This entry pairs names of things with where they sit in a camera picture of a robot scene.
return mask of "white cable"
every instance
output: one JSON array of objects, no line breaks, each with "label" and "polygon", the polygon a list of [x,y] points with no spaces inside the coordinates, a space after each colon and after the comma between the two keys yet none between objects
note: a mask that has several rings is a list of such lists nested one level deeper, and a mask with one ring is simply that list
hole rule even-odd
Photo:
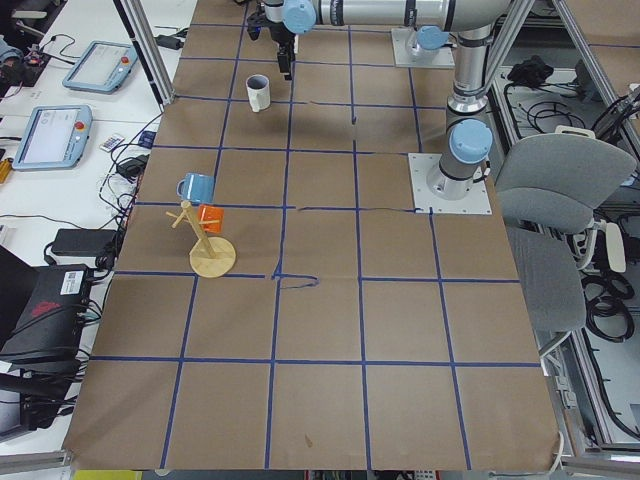
[{"label": "white cable", "polygon": [[561,431],[558,431],[558,435],[560,435],[560,445],[558,446],[558,453],[556,454],[556,459],[553,461],[551,468],[549,469],[548,475],[551,475],[555,472],[560,466],[560,462],[562,461],[562,452],[564,451],[564,435],[562,435]]}]

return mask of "chair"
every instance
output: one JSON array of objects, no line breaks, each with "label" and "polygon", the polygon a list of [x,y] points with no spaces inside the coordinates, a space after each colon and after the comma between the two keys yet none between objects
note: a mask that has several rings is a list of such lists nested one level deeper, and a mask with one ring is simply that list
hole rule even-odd
[{"label": "chair", "polygon": [[[540,349],[541,357],[557,348],[571,331],[585,325],[578,268],[589,264],[598,231],[606,231],[607,247],[613,250],[610,253],[618,254],[618,260],[611,263],[618,269],[622,253],[624,270],[621,237],[619,247],[612,240],[617,226],[596,222],[593,210],[635,168],[636,160],[623,150],[595,138],[567,133],[527,137],[507,155],[496,178],[496,190],[527,310],[534,330],[555,334]],[[564,238],[525,230],[521,228],[523,221],[566,235],[587,230],[584,258],[576,262]]]}]

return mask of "blue circular cap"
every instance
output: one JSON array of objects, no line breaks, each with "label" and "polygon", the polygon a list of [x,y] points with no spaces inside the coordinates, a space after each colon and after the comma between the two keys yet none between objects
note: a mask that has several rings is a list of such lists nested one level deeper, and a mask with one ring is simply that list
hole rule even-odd
[{"label": "blue circular cap", "polygon": [[449,33],[443,32],[435,25],[426,25],[418,30],[416,40],[425,50],[437,50],[447,43]]},{"label": "blue circular cap", "polygon": [[467,165],[480,163],[489,154],[493,133],[480,120],[464,120],[453,128],[449,138],[451,153]]},{"label": "blue circular cap", "polygon": [[291,33],[302,35],[316,24],[316,10],[309,0],[285,0],[282,21]]}]

